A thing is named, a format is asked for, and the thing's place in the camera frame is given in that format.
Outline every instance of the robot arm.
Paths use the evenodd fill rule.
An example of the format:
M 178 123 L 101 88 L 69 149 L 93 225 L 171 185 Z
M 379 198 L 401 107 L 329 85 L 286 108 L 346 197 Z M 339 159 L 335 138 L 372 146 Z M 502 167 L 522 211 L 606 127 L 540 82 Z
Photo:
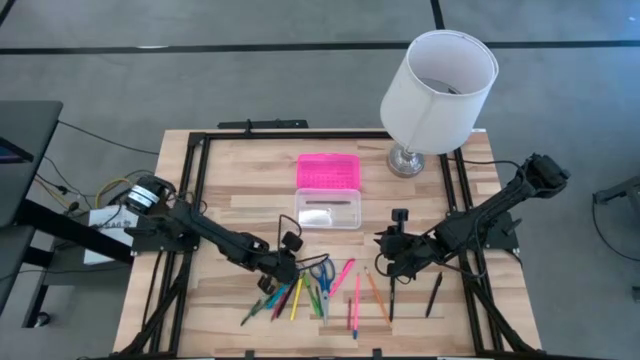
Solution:
M 518 168 L 513 180 L 480 206 L 465 213 L 455 213 L 422 235 L 404 232 L 402 222 L 408 211 L 396 209 L 398 223 L 378 233 L 380 253 L 391 263 L 387 275 L 415 279 L 427 265 L 446 263 L 468 248 L 483 246 L 497 220 L 520 202 L 532 197 L 551 198 L 567 185 L 569 174 L 549 156 L 533 154 Z
M 175 203 L 169 207 L 167 202 L 172 196 Z M 264 276 L 258 286 L 267 293 L 274 290 L 273 279 L 290 283 L 298 277 L 293 252 L 302 247 L 302 240 L 291 232 L 285 234 L 283 247 L 270 250 L 266 241 L 249 233 L 230 231 L 201 215 L 196 207 L 177 196 L 171 183 L 155 176 L 138 180 L 125 203 L 129 210 L 141 215 L 135 228 L 125 229 L 134 241 L 143 239 L 193 251 L 197 245 L 192 244 L 197 244 L 200 238 L 207 239 L 230 262 L 249 271 L 261 271 Z

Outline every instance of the white lampshade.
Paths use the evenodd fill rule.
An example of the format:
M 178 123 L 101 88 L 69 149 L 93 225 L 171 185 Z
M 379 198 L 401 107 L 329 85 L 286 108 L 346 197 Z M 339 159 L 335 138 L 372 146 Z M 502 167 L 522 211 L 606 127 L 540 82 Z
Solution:
M 380 117 L 407 152 L 444 154 L 467 140 L 498 62 L 479 40 L 451 30 L 416 38 L 382 100 Z

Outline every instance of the green pencil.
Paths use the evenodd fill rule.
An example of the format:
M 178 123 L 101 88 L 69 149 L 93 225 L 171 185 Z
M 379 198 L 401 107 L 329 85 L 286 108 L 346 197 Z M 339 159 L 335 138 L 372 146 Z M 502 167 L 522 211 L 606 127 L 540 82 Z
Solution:
M 313 312 L 318 316 L 322 316 L 322 312 L 320 311 L 320 303 L 319 300 L 313 296 L 313 291 L 311 290 L 311 284 L 309 284 L 309 278 L 307 277 L 307 272 L 305 271 L 302 274 L 302 280 L 304 281 L 304 286 L 307 288 L 309 292 L 309 297 L 311 298 L 311 305 L 313 306 Z

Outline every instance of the silver lamp base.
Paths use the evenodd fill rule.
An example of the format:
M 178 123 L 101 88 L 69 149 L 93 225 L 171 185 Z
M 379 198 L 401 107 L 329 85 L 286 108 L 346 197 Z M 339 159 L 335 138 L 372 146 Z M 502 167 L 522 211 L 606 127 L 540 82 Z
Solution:
M 424 169 L 424 156 L 408 152 L 400 144 L 395 144 L 389 152 L 387 165 L 396 176 L 410 178 Z

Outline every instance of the table leg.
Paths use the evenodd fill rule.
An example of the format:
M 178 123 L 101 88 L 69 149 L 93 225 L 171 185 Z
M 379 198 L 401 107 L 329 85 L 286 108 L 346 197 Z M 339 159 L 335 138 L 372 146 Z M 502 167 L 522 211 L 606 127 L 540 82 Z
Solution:
M 129 246 L 31 200 L 22 202 L 16 221 L 19 224 L 28 224 L 53 236 L 69 240 L 85 249 L 114 260 L 133 264 L 133 256 L 131 256 Z

